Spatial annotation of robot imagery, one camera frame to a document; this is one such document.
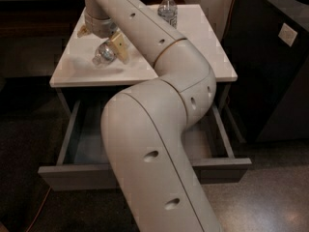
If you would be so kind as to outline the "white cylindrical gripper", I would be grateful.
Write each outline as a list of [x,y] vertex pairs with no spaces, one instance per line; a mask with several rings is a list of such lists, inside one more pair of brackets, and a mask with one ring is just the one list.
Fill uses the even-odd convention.
[[88,36],[91,33],[99,38],[109,38],[107,45],[112,49],[116,57],[126,64],[129,60],[127,44],[121,32],[116,32],[118,26],[107,14],[99,16],[84,13],[85,25],[82,25],[77,32],[77,37]]

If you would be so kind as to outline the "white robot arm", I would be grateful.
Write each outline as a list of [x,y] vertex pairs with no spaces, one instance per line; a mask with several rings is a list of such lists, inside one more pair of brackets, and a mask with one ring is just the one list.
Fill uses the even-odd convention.
[[139,0],[91,0],[120,27],[157,77],[116,94],[101,115],[105,151],[140,232],[223,232],[182,143],[210,109],[204,55]]

